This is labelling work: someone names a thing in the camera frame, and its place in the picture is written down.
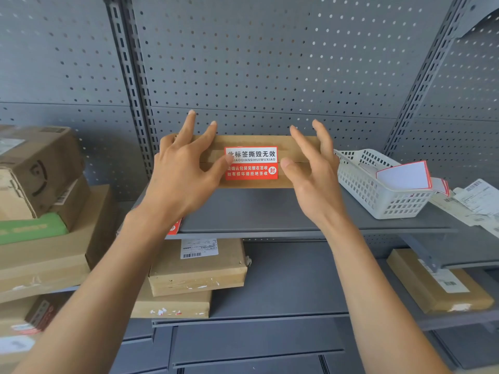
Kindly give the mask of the person's right forearm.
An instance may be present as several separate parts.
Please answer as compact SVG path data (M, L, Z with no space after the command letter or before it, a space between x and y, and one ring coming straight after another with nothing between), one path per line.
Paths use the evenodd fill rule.
M332 213L318 226L333 253L365 373L452 374L351 221Z

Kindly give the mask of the long brown cardboard box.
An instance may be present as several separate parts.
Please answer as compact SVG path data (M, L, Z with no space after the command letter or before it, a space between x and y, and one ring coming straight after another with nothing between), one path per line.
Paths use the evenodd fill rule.
M277 146L278 147L278 179L256 181L227 181L225 175L221 179L219 188L254 189L254 188L292 188L291 182L284 175L280 163L283 157L291 158L295 163L309 166L306 158L296 141L291 136L215 136L210 146L201 154L199 167L208 171L219 157L226 155L227 146Z

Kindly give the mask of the person's right hand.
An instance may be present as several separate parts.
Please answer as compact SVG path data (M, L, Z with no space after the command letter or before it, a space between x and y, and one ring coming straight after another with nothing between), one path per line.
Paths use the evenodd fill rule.
M353 224L346 212L337 176L339 158L322 157L319 148L314 147L294 125L290 126L290 134L311 167L312 188L305 193L296 194L303 213L324 235L351 229Z

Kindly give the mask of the taped worn cardboard box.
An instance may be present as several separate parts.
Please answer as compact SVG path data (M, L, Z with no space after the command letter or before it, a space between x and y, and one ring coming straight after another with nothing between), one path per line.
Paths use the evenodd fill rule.
M0 372L13 369L34 347L72 292L0 304Z

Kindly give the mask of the white plastic mesh basket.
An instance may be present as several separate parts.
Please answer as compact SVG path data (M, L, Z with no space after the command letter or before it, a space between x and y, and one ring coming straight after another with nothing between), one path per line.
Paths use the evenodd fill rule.
M431 189L395 190L376 178L395 160L372 149L334 150L339 158L339 183L378 220L414 218L435 194Z

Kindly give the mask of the large flat cardboard box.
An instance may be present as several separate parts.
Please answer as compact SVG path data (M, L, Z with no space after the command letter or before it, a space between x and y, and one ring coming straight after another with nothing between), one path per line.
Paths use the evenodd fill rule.
M114 241L118 213L111 187L91 186L72 232L0 245L0 304L82 284Z

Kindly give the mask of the grey pegboard back panel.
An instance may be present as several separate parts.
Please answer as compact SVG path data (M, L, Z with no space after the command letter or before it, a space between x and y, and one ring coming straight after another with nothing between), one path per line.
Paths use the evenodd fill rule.
M499 189L499 9L456 39L392 153L464 188Z
M0 0L0 124L67 126L90 185L148 181L104 0Z
M314 135L382 151L453 0L131 0L151 137Z

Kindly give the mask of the red-edged white sticker sheets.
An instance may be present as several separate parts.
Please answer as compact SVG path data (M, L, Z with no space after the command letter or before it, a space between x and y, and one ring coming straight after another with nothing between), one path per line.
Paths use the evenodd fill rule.
M432 177L426 161L379 170L376 172L376 179L390 190L432 190L450 196L448 182L442 178Z

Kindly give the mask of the grey metal shelf bracket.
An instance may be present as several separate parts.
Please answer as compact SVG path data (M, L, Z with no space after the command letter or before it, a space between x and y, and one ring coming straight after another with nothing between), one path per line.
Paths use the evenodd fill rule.
M457 28L452 33L452 37L463 37L480 21L497 9L499 9L499 0L467 0L462 16L458 20Z

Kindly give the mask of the scuffed plain cardboard box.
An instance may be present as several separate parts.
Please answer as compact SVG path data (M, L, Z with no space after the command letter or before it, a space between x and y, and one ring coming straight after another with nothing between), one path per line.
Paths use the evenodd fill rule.
M135 301L133 319L208 319L212 291L154 297L148 278Z

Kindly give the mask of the grey slotted shelf upright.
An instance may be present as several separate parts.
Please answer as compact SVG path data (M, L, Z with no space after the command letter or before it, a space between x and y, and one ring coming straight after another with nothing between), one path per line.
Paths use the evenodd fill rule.
M153 118L140 38L132 0L104 0L113 31L119 62L147 178L153 172Z
M414 119L430 86L443 63L452 44L452 35L458 28L460 20L470 8L471 0L452 0L449 10L440 25L437 34L425 56L425 60L410 88L408 96L398 114L395 124L383 148L383 154L391 157L402 139L408 125Z

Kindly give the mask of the person's left hand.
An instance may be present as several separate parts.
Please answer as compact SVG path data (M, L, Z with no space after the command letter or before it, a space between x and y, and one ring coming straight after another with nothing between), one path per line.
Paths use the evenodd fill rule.
M146 194L132 211L134 218L148 224L158 222L168 229L209 199L197 198L196 180L201 170L200 156L215 138L217 126L216 121L212 121L204 134L197 139L192 137L191 143L180 149L173 148L178 134L161 138Z

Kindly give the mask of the cardboard box with smile print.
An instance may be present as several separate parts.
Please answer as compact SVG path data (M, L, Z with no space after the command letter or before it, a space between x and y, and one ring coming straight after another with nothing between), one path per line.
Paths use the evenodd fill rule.
M84 167L71 128L0 125L0 221L39 218Z

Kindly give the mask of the red and white seal sticker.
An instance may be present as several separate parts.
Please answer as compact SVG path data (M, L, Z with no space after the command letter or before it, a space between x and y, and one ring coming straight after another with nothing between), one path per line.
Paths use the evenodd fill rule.
M278 179L277 146L227 146L224 153L233 157L225 173L227 181Z

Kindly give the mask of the cardboard box with white label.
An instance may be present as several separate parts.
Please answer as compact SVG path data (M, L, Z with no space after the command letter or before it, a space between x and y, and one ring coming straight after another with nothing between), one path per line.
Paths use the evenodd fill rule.
M242 287L242 239L165 239L148 279L155 297Z

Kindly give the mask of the white shipping label papers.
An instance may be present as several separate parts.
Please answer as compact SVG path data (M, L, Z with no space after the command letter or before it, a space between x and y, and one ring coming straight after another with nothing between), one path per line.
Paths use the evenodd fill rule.
M482 227L499 238L499 189L483 179L455 188L449 197L436 193L430 203L467 226Z

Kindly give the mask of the flat cardboard box with label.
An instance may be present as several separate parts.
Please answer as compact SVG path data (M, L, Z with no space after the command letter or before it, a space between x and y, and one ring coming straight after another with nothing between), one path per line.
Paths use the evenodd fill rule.
M425 314L482 311L493 297L463 269L433 271L411 249L394 249L387 264Z

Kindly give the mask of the grey metal shelf board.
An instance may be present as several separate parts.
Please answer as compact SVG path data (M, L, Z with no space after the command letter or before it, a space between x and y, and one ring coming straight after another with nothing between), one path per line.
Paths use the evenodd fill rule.
M110 374L146 374L345 350L333 319L193 323L154 329L152 340L123 344Z
M215 290L208 319L162 317L153 319L153 327L348 316L325 241L252 242L245 249L252 264L244 286Z
M499 275L492 275L483 268L465 268L468 274L494 300L494 304L485 310L442 311L425 313L409 294L404 284L393 272L387 258L377 259L377 263L393 287L396 295L424 331L460 327L487 322L499 322Z
M375 219L342 189L348 215L363 234L457 233L457 222L433 205L414 218ZM218 189L180 230L165 239L323 238L302 212L292 189Z

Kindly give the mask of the person's left forearm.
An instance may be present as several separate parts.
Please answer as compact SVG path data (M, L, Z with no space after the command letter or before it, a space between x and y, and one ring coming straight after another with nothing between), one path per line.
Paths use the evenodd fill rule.
M137 207L12 374L109 374L135 301L180 206Z

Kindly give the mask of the green wrapped parcel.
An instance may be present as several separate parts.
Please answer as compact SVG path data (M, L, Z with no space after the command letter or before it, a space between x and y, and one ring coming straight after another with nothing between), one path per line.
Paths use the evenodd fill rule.
M56 212L40 218L0 221L0 245L51 238L68 234L70 229Z

